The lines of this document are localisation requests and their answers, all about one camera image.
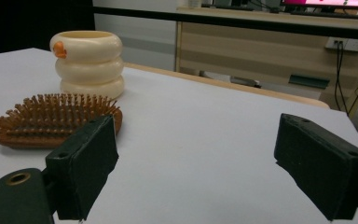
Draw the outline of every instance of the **electrical outlet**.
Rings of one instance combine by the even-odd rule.
[[[349,39],[344,49],[350,51],[358,51],[358,39]]]
[[[345,48],[348,42],[347,38],[331,37],[331,36],[328,38],[327,43],[324,47],[327,49],[337,49],[337,45],[339,41],[342,41],[342,47]]]

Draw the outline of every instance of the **cream plastic ring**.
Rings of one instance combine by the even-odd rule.
[[[71,63],[58,59],[55,64],[57,74],[65,82],[73,84],[100,84],[118,78],[123,72],[124,63],[120,57],[106,63]]]
[[[60,88],[66,93],[95,94],[115,99],[124,91],[124,79],[123,76],[119,76],[117,79],[101,85],[76,85],[62,80]]]
[[[101,63],[121,54],[123,44],[117,35],[102,31],[68,31],[50,39],[56,57],[77,63]]]

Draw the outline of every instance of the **hairbrush bristle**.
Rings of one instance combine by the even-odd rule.
[[[0,118],[0,133],[9,136],[68,136],[90,120],[114,115],[116,100],[83,94],[39,94]]]

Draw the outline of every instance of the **white wall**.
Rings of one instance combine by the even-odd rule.
[[[175,12],[186,0],[94,0],[96,7]],[[96,30],[118,35],[125,62],[174,70],[176,22],[95,14]]]

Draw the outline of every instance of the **bolt hole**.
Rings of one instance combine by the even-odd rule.
[[[62,152],[62,153],[58,154],[59,158],[64,158],[66,156],[68,156],[68,153],[66,153],[66,152]]]
[[[31,177],[31,175],[29,173],[16,174],[16,175],[11,176],[7,180],[7,184],[10,186],[19,185],[19,184],[27,181],[30,177]]]
[[[348,152],[351,156],[354,156],[354,157],[358,157],[358,153],[357,152],[352,152],[352,151],[350,151],[350,152]]]

